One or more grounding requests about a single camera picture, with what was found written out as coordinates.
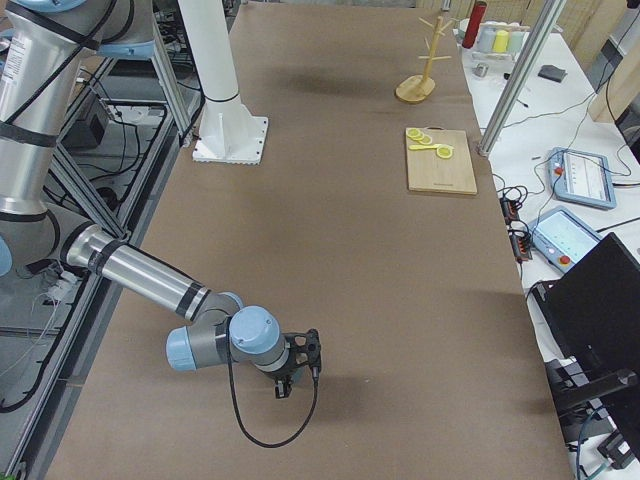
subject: red cylinder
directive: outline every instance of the red cylinder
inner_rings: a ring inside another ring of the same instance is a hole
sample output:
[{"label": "red cylinder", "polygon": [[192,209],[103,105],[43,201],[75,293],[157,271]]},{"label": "red cylinder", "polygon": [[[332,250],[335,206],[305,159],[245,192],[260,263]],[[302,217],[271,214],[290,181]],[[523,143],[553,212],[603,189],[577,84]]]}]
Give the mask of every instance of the red cylinder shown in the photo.
[{"label": "red cylinder", "polygon": [[469,25],[467,26],[467,32],[465,33],[464,40],[462,41],[462,46],[464,48],[471,48],[473,47],[473,44],[476,43],[478,29],[480,28],[480,23],[482,23],[482,17],[484,17],[484,12],[486,10],[487,2],[476,2],[473,5],[471,18],[469,19]]}]

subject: wooden beam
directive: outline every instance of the wooden beam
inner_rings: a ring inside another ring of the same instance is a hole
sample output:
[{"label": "wooden beam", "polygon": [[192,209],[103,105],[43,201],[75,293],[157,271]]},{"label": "wooden beam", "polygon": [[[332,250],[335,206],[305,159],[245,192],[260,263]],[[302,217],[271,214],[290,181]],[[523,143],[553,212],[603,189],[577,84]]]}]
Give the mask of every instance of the wooden beam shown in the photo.
[{"label": "wooden beam", "polygon": [[640,93],[640,42],[622,59],[613,77],[600,89],[598,96],[589,107],[589,115],[595,122],[613,122],[622,115],[634,98]]},{"label": "wooden beam", "polygon": [[589,23],[573,45],[573,55],[583,71],[589,70],[596,56],[602,50],[611,32],[620,23],[627,9],[625,0],[605,0],[599,2]]}]

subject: computer monitor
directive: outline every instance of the computer monitor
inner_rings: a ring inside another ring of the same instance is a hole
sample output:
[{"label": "computer monitor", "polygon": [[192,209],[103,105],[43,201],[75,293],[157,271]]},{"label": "computer monitor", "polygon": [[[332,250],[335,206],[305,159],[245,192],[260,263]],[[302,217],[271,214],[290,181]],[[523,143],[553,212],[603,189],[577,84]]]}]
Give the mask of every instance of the computer monitor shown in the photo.
[{"label": "computer monitor", "polygon": [[[562,350],[590,380],[619,369],[640,374],[640,264],[607,235],[546,295]],[[601,398],[629,448],[640,458],[640,386]]]}]

